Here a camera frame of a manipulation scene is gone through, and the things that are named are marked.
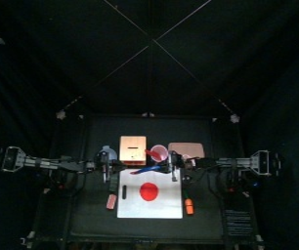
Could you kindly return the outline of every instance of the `small orange object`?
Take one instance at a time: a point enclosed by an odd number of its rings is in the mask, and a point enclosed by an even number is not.
[[[188,215],[194,214],[194,206],[193,206],[193,200],[192,199],[185,199],[185,211]]]

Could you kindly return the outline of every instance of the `black curtain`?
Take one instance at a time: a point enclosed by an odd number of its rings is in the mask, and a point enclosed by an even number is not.
[[[277,178],[257,195],[261,232],[272,249],[299,249],[299,59],[242,119],[248,153],[276,151],[282,157]]]
[[[18,146],[47,157],[55,115],[0,46],[0,148]],[[18,249],[31,226],[39,176],[29,171],[0,174],[0,249]]]

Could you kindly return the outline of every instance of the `red circle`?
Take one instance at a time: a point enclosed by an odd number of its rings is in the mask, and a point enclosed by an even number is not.
[[[144,183],[140,189],[141,197],[145,201],[153,201],[158,194],[158,188],[152,183]]]

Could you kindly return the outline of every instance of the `white sheet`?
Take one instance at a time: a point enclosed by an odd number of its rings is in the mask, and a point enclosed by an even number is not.
[[[180,171],[176,171],[177,182],[172,182],[172,174],[150,171],[131,175],[133,171],[126,169],[119,173],[117,218],[181,219]],[[157,196],[152,201],[144,200],[140,193],[141,186],[146,183],[157,187]]]

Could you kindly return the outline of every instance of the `small box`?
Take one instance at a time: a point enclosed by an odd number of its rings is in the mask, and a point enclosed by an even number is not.
[[[119,160],[126,165],[146,165],[146,137],[121,137]]]

